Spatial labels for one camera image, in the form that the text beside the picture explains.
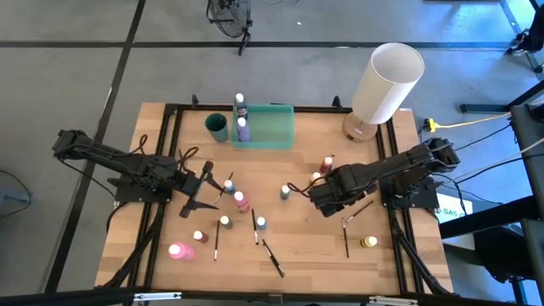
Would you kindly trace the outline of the white shade wooden base lamp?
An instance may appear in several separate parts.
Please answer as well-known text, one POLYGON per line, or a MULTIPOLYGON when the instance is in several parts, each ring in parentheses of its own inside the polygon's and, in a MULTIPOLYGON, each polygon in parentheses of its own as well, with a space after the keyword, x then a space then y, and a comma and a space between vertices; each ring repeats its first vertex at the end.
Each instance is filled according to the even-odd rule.
POLYGON ((352 110, 343 120, 344 135, 354 142, 373 138, 377 127, 392 118, 424 71, 424 59, 413 47, 388 42, 375 48, 351 99, 352 110))

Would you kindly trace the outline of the black floor stand bar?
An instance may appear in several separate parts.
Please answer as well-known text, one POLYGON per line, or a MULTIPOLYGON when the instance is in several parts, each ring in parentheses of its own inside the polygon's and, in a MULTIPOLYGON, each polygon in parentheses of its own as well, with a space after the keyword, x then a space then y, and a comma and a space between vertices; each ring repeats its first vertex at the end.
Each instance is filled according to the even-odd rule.
POLYGON ((507 113, 514 106, 526 105, 534 102, 540 97, 544 97, 544 80, 539 81, 535 86, 519 95, 513 101, 504 105, 488 105, 488 104, 461 104, 461 113, 482 113, 482 114, 500 114, 507 113))

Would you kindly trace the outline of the large pink paint bottle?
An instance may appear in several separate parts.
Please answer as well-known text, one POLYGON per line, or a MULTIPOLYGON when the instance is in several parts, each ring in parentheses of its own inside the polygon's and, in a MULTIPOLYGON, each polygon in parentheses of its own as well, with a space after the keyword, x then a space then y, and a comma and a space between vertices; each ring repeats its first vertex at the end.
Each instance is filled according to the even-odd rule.
POLYGON ((174 259, 192 260, 196 257, 196 251, 192 246, 182 242, 174 242, 168 247, 168 254, 174 259))

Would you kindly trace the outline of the teal translucent plastic bin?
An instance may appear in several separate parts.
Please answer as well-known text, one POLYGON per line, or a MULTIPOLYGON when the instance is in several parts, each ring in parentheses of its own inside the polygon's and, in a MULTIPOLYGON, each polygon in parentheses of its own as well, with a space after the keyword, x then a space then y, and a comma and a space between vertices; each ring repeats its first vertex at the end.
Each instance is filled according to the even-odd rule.
POLYGON ((230 142, 236 149, 290 150, 294 144, 294 108, 292 105, 249 104, 249 142, 241 142, 237 131, 237 113, 233 108, 230 142))

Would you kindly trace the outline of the black floor fan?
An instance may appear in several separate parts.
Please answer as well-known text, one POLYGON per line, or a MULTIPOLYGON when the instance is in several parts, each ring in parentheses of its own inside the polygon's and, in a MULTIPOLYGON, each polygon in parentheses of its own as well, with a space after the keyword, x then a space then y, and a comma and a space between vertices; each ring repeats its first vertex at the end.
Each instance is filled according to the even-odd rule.
POLYGON ((207 0, 206 17, 227 37, 241 38, 238 55, 250 42, 251 0, 207 0))

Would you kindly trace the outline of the person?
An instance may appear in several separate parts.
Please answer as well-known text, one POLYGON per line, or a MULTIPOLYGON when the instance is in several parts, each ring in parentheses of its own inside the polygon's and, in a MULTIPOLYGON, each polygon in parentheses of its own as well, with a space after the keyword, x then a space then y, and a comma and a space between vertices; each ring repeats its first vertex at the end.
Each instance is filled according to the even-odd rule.
POLYGON ((507 54, 533 54, 544 48, 544 3, 535 11, 529 30, 520 32, 514 41, 515 45, 507 50, 507 54))

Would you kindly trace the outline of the white printed sign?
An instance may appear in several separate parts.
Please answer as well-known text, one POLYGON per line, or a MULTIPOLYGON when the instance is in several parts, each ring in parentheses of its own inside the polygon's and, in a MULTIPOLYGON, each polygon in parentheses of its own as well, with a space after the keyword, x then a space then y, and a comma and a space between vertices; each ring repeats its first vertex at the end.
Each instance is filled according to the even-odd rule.
POLYGON ((450 195, 437 194, 439 207, 434 209, 434 215, 439 223, 445 223, 457 218, 462 218, 472 212, 472 202, 465 205, 466 211, 462 209, 461 201, 450 195))

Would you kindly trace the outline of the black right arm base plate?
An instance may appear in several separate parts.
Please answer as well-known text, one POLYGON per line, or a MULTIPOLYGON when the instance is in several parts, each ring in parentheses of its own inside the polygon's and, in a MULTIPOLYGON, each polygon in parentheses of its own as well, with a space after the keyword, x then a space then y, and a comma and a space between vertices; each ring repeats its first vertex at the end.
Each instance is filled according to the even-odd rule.
POLYGON ((439 207, 436 194, 437 185, 427 176, 415 180, 403 175, 380 180, 382 199, 392 208, 425 208, 435 209, 439 207))

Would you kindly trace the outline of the large red paint bottle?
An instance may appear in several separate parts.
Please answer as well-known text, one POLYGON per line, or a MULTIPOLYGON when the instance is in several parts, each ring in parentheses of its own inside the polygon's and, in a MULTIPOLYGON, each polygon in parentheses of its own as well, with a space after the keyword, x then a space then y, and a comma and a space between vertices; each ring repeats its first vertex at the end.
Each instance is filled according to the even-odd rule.
POLYGON ((250 209, 248 199, 242 191, 234 193, 235 206, 239 213, 246 213, 250 209))

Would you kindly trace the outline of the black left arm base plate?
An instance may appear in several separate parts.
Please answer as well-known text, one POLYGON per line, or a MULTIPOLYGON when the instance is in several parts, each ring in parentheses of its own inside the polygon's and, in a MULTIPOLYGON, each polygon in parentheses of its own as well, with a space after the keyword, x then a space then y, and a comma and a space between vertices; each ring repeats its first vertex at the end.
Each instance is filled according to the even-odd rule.
POLYGON ((173 191, 166 187, 155 190, 134 183, 126 176, 108 178, 108 182, 116 188, 115 200, 119 202, 167 202, 173 191))

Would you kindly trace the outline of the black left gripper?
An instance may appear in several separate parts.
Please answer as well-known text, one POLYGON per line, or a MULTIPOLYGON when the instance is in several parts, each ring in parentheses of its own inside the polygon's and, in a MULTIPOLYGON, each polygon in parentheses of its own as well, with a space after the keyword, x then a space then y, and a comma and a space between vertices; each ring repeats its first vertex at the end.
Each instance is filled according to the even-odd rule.
POLYGON ((172 189, 188 196, 187 202, 179 212, 181 218, 188 218, 190 213, 196 209, 206 208, 218 210, 216 206, 200 202, 196 199, 198 192, 205 181, 216 190, 222 191, 224 189, 224 187, 214 179, 212 169, 213 163, 211 161, 206 161, 199 178, 193 173, 183 172, 174 176, 172 189))

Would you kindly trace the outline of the large black paint bottle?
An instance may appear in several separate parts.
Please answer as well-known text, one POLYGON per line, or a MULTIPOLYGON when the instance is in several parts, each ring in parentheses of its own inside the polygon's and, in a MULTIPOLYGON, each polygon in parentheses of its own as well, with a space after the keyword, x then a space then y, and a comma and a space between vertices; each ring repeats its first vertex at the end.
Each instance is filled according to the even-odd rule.
POLYGON ((237 116, 247 119, 247 102, 242 93, 235 95, 234 106, 237 116))

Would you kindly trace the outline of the silver metal bracket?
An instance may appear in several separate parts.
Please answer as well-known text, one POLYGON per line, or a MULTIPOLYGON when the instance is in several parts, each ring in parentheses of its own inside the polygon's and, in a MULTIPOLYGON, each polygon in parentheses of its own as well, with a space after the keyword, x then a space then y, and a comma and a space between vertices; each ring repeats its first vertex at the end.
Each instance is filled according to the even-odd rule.
POLYGON ((403 297, 385 297, 385 296, 371 296, 369 297, 367 306, 419 306, 418 301, 415 299, 403 298, 403 297))
POLYGON ((182 292, 140 292, 133 295, 134 302, 152 302, 181 299, 182 292))

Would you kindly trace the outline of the large blue paint bottle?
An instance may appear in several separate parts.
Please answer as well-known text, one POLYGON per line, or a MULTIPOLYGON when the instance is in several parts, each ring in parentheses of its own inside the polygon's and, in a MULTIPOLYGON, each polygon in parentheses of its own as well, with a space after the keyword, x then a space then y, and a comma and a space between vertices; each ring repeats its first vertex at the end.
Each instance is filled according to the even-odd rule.
POLYGON ((249 124, 246 118, 239 117, 237 119, 237 133, 238 133, 238 139, 240 142, 250 142, 251 141, 251 134, 250 134, 250 128, 249 124))

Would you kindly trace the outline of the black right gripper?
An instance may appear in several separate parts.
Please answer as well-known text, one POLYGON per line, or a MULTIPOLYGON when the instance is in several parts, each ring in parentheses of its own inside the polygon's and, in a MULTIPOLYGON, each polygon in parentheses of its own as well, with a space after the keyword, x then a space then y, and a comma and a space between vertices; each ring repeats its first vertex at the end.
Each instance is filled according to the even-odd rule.
POLYGON ((309 199, 326 218, 354 205, 366 196, 372 184, 372 170, 363 164, 343 165, 332 170, 324 182, 312 186, 309 199))

